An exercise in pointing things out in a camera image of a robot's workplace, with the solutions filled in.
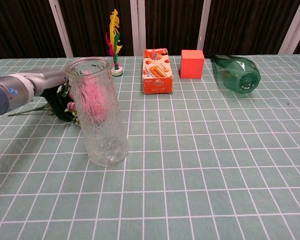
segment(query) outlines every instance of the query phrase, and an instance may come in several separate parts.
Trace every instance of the red feather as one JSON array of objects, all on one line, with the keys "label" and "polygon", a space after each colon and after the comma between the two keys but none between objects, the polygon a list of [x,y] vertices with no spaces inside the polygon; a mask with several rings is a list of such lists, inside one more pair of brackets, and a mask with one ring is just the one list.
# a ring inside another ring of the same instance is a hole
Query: red feather
[{"label": "red feather", "polygon": [[109,39],[108,33],[106,33],[106,35],[105,35],[105,41],[109,47],[108,53],[110,54],[110,56],[113,57],[114,56],[113,47],[112,47],[111,41]]}]

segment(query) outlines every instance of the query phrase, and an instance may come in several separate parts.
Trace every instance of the glass vase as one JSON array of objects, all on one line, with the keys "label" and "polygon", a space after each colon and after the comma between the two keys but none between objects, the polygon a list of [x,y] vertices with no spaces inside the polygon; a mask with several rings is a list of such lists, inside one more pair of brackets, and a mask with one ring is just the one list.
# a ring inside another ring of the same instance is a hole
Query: glass vase
[{"label": "glass vase", "polygon": [[115,165],[128,154],[128,140],[110,72],[101,57],[80,58],[66,68],[89,159]]}]

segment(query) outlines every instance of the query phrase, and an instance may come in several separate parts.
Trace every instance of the green glass bottle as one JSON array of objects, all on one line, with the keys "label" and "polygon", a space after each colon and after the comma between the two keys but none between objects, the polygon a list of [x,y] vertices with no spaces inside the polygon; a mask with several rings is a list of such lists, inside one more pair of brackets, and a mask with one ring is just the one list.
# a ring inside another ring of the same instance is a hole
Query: green glass bottle
[{"label": "green glass bottle", "polygon": [[214,55],[211,61],[215,74],[222,79],[226,88],[248,94],[259,85],[260,72],[251,60],[239,56]]}]

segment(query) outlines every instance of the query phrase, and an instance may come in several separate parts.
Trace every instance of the green stem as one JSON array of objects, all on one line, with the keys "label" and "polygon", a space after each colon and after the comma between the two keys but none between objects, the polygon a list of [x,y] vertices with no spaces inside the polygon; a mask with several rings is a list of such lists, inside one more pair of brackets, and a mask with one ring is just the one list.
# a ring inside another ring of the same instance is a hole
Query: green stem
[{"label": "green stem", "polygon": [[9,114],[8,117],[12,117],[12,116],[17,116],[17,115],[21,115],[21,114],[25,114],[25,113],[29,113],[29,112],[33,112],[33,111],[43,111],[43,110],[49,110],[49,104],[45,104],[43,106],[39,106],[39,107],[36,107],[34,109],[30,109],[30,110],[26,110],[26,111],[20,111],[18,113],[14,113],[14,114]]}]

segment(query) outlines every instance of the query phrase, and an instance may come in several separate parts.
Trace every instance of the orange box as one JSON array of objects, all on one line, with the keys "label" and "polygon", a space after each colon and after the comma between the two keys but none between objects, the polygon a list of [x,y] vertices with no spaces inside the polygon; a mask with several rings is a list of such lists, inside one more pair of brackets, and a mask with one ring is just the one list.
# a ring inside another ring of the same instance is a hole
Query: orange box
[{"label": "orange box", "polygon": [[144,94],[171,94],[173,92],[173,75],[167,49],[143,51],[142,80]]},{"label": "orange box", "polygon": [[182,50],[180,75],[182,79],[200,79],[204,55],[201,50]]}]

